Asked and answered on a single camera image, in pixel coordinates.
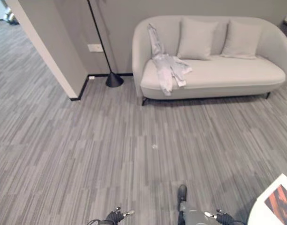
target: sofa armrest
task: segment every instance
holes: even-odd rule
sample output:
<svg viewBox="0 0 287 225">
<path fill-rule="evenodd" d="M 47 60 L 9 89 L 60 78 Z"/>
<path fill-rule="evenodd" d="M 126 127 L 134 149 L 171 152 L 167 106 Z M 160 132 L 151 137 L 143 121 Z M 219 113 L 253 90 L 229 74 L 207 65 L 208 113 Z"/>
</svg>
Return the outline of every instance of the sofa armrest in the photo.
<svg viewBox="0 0 287 225">
<path fill-rule="evenodd" d="M 148 23 L 142 21 L 135 28 L 132 43 L 132 70 L 138 97 L 143 96 L 140 83 L 143 77 L 144 67 L 151 58 L 152 48 L 148 33 Z"/>
<path fill-rule="evenodd" d="M 258 46 L 258 54 L 280 67 L 287 80 L 287 37 L 275 25 L 265 30 Z"/>
</svg>

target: sofa seat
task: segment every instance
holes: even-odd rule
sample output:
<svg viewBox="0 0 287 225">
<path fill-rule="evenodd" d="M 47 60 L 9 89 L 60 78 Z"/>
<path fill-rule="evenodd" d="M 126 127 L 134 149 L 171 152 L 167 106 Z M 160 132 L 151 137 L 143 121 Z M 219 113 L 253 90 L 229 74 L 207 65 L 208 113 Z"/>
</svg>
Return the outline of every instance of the sofa seat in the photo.
<svg viewBox="0 0 287 225">
<path fill-rule="evenodd" d="M 173 78 L 172 96 L 162 92 L 152 60 L 144 68 L 140 83 L 143 95 L 153 99 L 207 98 L 254 95 L 278 88 L 284 71 L 262 57 L 255 60 L 211 56 L 211 60 L 184 60 L 193 68 L 185 75 L 187 85 L 179 88 Z"/>
</svg>

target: sofa cushion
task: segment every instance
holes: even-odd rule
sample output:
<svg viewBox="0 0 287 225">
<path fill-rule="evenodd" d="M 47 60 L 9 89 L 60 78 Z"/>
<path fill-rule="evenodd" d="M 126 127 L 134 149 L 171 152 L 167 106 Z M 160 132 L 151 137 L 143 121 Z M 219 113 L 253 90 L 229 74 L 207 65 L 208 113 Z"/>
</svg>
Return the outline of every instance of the sofa cushion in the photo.
<svg viewBox="0 0 287 225">
<path fill-rule="evenodd" d="M 182 20 L 179 59 L 208 60 L 211 54 L 213 34 L 218 22 Z"/>
<path fill-rule="evenodd" d="M 210 61 L 184 60 L 193 72 L 185 75 L 187 85 L 182 89 L 274 85 L 285 81 L 283 70 L 262 57 L 245 60 L 213 55 L 210 58 Z M 140 86 L 161 90 L 152 60 L 145 66 Z M 173 90 L 177 89 L 180 88 L 173 79 Z"/>
<path fill-rule="evenodd" d="M 262 27 L 230 21 L 225 47 L 221 56 L 256 59 L 256 49 Z"/>
</svg>

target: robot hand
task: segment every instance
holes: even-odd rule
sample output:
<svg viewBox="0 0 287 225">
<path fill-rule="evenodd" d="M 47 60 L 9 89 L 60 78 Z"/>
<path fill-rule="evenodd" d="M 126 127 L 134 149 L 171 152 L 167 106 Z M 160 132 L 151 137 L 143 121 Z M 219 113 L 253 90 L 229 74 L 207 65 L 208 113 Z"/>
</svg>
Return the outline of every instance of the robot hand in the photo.
<svg viewBox="0 0 287 225">
<path fill-rule="evenodd" d="M 98 219 L 94 219 L 94 220 L 90 221 L 88 223 L 88 225 L 91 225 L 95 222 L 98 222 L 98 225 L 117 225 L 124 218 L 132 215 L 135 212 L 134 210 L 131 210 L 131 211 L 126 212 L 126 213 L 121 213 L 120 209 L 121 209 L 120 207 L 116 207 L 113 211 L 111 211 L 108 214 L 108 216 L 106 217 L 105 220 L 100 221 Z"/>
<path fill-rule="evenodd" d="M 223 212 L 222 210 L 217 210 L 217 215 L 213 215 L 209 212 L 205 212 L 205 215 L 210 217 L 210 218 L 213 218 L 215 220 L 217 220 L 220 224 L 222 225 L 245 225 L 243 222 L 241 221 L 237 221 L 237 220 L 234 220 L 232 218 L 232 216 L 230 216 L 229 214 Z"/>
</svg>

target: throw pillow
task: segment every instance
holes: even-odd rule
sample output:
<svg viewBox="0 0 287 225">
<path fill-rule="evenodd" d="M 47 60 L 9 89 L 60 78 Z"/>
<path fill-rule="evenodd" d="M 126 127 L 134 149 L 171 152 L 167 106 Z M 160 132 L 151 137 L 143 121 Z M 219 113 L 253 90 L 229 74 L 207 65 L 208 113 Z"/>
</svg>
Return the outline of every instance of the throw pillow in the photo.
<svg viewBox="0 0 287 225">
<path fill-rule="evenodd" d="M 218 22 L 200 22 L 183 18 L 179 59 L 208 60 L 211 54 L 213 34 Z"/>
<path fill-rule="evenodd" d="M 261 36 L 261 26 L 230 21 L 225 47 L 221 56 L 256 59 L 256 49 Z"/>
</svg>

